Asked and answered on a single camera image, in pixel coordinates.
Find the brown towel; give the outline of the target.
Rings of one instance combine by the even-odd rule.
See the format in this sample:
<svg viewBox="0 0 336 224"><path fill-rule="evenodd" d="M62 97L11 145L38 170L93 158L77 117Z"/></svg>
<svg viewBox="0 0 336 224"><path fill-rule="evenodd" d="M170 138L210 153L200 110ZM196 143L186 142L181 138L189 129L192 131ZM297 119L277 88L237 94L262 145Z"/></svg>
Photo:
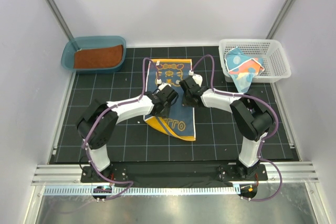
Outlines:
<svg viewBox="0 0 336 224"><path fill-rule="evenodd" d="M122 60L123 46L80 50L74 55L75 69L100 69L116 67Z"/></svg>

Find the colourful patterned towel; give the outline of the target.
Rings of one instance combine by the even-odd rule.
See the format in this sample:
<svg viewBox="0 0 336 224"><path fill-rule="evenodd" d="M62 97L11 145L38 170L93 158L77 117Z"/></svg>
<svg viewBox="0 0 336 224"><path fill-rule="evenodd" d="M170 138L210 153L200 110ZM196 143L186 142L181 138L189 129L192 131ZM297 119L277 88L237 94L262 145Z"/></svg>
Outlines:
<svg viewBox="0 0 336 224"><path fill-rule="evenodd" d="M195 112L193 107L182 106L183 90L179 82L188 76L192 69L190 59L153 59L147 66L146 91L154 91L156 80L161 79L171 85L179 94L166 118L146 115L145 123L155 130L184 141L195 141Z"/></svg>

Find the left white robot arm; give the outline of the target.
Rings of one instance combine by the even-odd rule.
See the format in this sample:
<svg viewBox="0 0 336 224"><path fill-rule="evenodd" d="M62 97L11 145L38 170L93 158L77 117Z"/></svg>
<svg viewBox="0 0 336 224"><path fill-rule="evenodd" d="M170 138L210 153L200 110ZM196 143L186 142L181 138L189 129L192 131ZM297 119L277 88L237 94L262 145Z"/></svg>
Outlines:
<svg viewBox="0 0 336 224"><path fill-rule="evenodd" d="M94 100L76 125L83 140L82 148L94 168L93 177L99 182L106 182L111 176L107 143L117 124L137 116L166 118L178 97L178 92L164 83L154 91L142 92L137 97L122 101L101 103Z"/></svg>

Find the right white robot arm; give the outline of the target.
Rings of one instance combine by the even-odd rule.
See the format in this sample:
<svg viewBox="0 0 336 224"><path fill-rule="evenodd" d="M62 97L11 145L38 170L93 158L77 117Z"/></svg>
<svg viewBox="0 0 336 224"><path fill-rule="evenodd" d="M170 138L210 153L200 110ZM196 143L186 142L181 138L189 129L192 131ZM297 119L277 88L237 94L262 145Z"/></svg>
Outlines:
<svg viewBox="0 0 336 224"><path fill-rule="evenodd" d="M261 159L261 149L269 129L278 122L274 111L260 98L250 94L220 91L201 86L198 74L180 81L183 90L182 105L215 108L230 112L243 136L242 148L235 166L240 179L254 176Z"/></svg>

